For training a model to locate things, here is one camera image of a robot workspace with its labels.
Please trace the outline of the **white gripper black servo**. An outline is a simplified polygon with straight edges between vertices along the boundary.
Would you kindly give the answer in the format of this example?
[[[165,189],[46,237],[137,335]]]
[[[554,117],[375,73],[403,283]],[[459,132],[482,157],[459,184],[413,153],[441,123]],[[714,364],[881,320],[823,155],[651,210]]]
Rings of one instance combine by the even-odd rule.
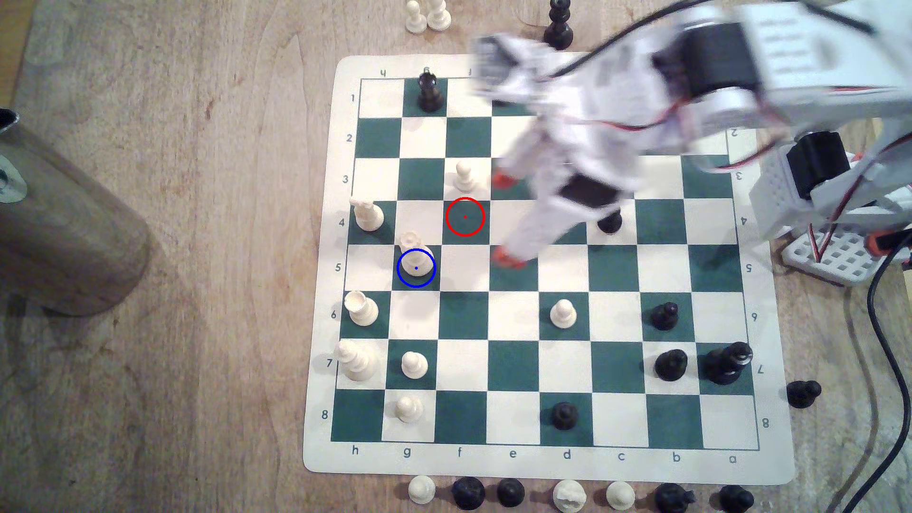
[[[522,267],[577,225],[613,215],[640,178],[640,149],[606,123],[538,120],[494,163],[492,187],[534,176],[536,200],[496,247],[499,266]]]

